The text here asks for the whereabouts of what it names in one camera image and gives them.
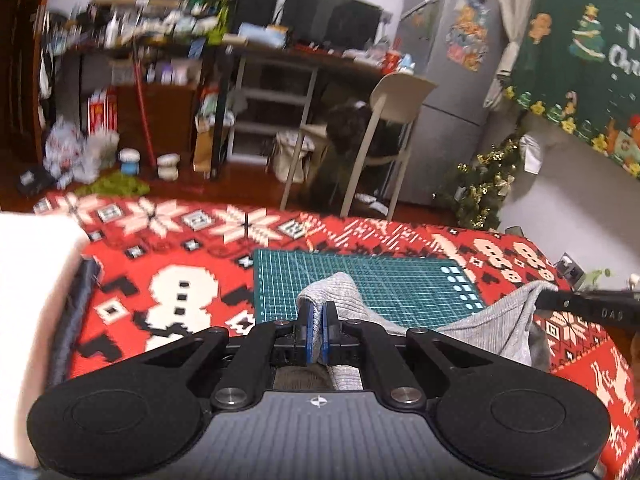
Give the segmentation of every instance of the christmas sweater pattern blanket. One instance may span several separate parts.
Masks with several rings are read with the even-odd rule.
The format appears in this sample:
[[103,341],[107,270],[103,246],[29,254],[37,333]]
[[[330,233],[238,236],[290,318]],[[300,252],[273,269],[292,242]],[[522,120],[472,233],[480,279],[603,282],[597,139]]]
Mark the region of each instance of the christmas sweater pattern blanket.
[[[38,214],[75,219],[102,267],[71,376],[108,366],[209,326],[245,335],[255,323],[252,253],[258,248],[455,260],[487,305],[535,280],[568,288],[525,238],[458,228],[336,218],[249,206],[155,198],[52,194]],[[638,454],[630,371],[603,327],[569,313],[535,318],[552,373],[594,392],[611,416],[607,479]]]

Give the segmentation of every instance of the laundry basket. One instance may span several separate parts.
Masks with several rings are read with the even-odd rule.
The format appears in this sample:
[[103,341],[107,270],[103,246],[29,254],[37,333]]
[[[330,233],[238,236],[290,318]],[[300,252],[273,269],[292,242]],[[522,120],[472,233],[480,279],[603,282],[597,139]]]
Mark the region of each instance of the laundry basket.
[[[296,147],[296,140],[298,139],[298,132],[286,131],[276,134],[276,142],[273,156],[273,171],[276,174],[276,178],[286,183],[287,175],[289,174],[289,167],[291,165],[291,159],[293,158],[293,151]],[[301,184],[305,181],[305,170],[302,165],[303,159],[307,153],[314,150],[314,142],[305,137],[302,143],[302,149],[300,150],[300,158],[296,164],[296,171],[293,174],[293,182],[295,184]]]

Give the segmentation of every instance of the computer monitor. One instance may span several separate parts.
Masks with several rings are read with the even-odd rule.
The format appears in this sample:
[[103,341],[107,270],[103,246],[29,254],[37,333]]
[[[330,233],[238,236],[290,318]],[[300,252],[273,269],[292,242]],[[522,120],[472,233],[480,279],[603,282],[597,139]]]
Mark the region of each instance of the computer monitor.
[[382,9],[361,0],[287,0],[280,22],[298,43],[363,50],[374,41]]

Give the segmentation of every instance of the refrigerator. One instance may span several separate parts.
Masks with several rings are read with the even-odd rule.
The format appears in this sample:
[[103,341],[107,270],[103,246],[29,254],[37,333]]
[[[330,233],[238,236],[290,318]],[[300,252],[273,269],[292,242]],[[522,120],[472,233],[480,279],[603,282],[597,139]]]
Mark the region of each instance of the refrigerator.
[[[438,87],[414,123],[399,201],[429,205],[456,165],[476,154],[488,115],[484,98],[507,39],[498,0],[404,0],[402,8],[398,50],[412,56],[415,75]],[[387,198],[397,170],[387,179]]]

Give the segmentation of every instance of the red box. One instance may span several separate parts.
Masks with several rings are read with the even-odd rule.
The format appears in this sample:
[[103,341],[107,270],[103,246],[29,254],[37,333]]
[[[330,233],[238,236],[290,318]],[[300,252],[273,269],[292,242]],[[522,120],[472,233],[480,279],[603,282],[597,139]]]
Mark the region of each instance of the red box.
[[113,89],[89,97],[87,116],[89,135],[99,130],[118,131],[118,106]]

